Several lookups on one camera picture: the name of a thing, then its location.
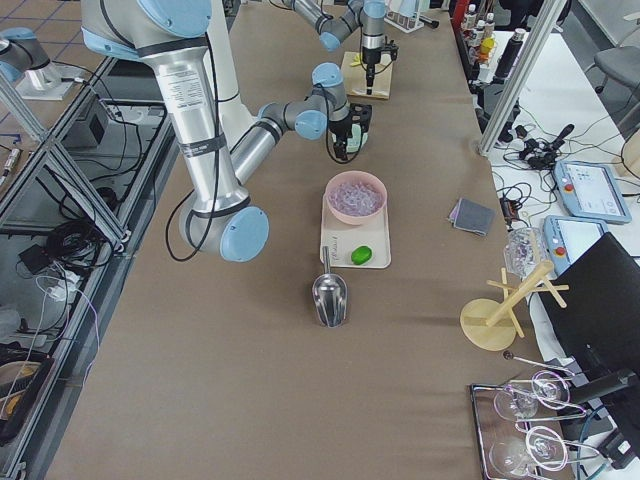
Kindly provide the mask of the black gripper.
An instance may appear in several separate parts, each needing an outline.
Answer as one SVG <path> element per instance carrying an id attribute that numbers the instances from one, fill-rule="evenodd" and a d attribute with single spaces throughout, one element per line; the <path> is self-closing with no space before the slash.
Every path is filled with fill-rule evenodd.
<path id="1" fill-rule="evenodd" d="M 333 137 L 334 154 L 337 159 L 348 159 L 347 138 L 351 135 L 351 127 L 354 123 L 360 124 L 362 130 L 368 133 L 372 111 L 371 105 L 353 103 L 349 105 L 348 112 L 341 119 L 329 121 L 329 131 Z"/>
<path id="2" fill-rule="evenodd" d="M 397 59 L 399 47 L 394 40 L 389 40 L 384 34 L 366 35 L 361 39 L 361 60 L 366 67 L 366 94 L 373 93 L 373 85 L 375 81 L 375 66 L 381 62 L 382 54 L 390 55 L 392 61 Z"/>

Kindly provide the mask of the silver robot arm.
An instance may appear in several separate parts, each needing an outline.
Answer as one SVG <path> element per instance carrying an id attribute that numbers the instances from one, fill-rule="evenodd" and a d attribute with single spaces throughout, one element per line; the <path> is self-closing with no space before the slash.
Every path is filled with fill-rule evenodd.
<path id="1" fill-rule="evenodd" d="M 329 62 L 313 70 L 304 100 L 267 104 L 251 116 L 219 1 L 84 1 L 81 14 L 90 50 L 154 72 L 194 185 L 176 211 L 194 252 L 246 262 L 262 251 L 269 221 L 245 183 L 286 132 L 323 138 L 345 161 L 353 127 L 369 127 L 370 106 L 349 102 L 342 72 Z"/>
<path id="2" fill-rule="evenodd" d="M 326 12 L 319 1 L 273 1 L 271 4 L 300 15 L 330 52 L 339 50 L 349 37 L 354 37 L 357 49 L 345 52 L 341 65 L 347 93 L 383 100 L 390 97 L 398 45 L 386 35 L 387 7 L 383 1 L 349 1 L 339 16 Z"/>

